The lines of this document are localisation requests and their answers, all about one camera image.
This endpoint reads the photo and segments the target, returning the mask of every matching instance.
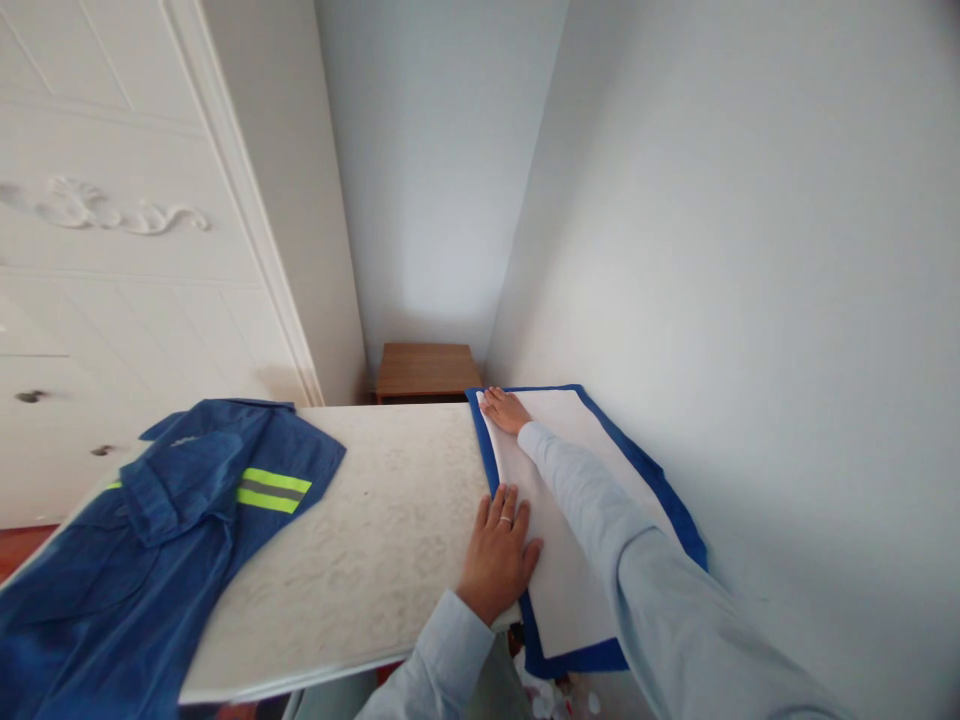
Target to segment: blue border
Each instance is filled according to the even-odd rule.
[[[606,415],[597,407],[593,399],[587,395],[587,391],[582,385],[553,385],[548,387],[515,387],[504,388],[507,392],[529,392],[532,390],[574,390],[580,401],[590,409],[600,425],[610,436],[610,439],[620,448],[627,460],[637,469],[637,472],[653,490],[657,500],[663,506],[667,517],[673,524],[673,529],[680,539],[680,545],[690,558],[704,570],[707,570],[707,547],[697,532],[697,526],[690,517],[686,506],[670,487],[667,478],[663,473],[663,468],[654,462],[653,458],[647,455],[640,446],[628,438]],[[490,492],[496,492],[500,485],[500,473],[497,471],[497,461],[493,454],[493,444],[490,441],[490,434],[487,432],[487,425],[483,419],[483,413],[480,412],[480,403],[477,400],[477,393],[483,392],[486,388],[470,388],[466,391],[467,400],[470,402],[470,411],[473,415],[473,424],[477,430],[477,441],[480,443],[480,455],[483,458],[483,467],[487,472],[487,482],[490,485]],[[537,622],[533,615],[533,605],[530,603],[529,593],[524,593],[520,597],[520,613],[523,616],[523,635],[527,647],[526,669],[531,675],[540,678],[556,678],[567,672],[611,672],[615,670],[627,670],[626,658],[620,650],[620,643],[616,638],[611,638],[597,645],[574,650],[565,655],[558,655],[552,658],[543,656],[543,646],[540,644],[540,633],[537,630]]]

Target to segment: right hand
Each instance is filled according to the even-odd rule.
[[[484,391],[480,412],[493,420],[498,428],[511,435],[518,435],[524,425],[533,421],[517,396],[505,393],[500,388]]]

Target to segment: cuff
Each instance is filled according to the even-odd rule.
[[[537,447],[542,441],[549,440],[551,437],[553,437],[553,433],[536,420],[532,420],[520,428],[520,433],[517,435],[517,444],[531,459],[535,460]]]
[[[466,705],[493,645],[493,632],[447,590],[417,639],[417,652],[444,694]]]

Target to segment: white towel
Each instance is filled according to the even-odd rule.
[[[626,493],[680,547],[667,514],[650,486],[600,421],[574,390],[530,390],[516,393],[534,420],[558,437],[596,455]],[[500,481],[517,485],[520,500],[531,503],[528,538],[544,540],[537,571],[530,581],[530,601],[537,619],[545,658],[564,655],[616,636],[616,626],[599,579],[590,570],[573,531],[517,439],[484,416]]]

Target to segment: decorative carving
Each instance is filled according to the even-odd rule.
[[[163,208],[141,200],[140,212],[125,214],[103,207],[109,198],[100,188],[62,175],[55,175],[47,181],[47,192],[52,200],[32,202],[22,188],[12,183],[0,183],[0,202],[65,228],[95,227],[134,235],[162,235],[184,219],[198,230],[210,229],[210,221],[192,205],[178,203]]]

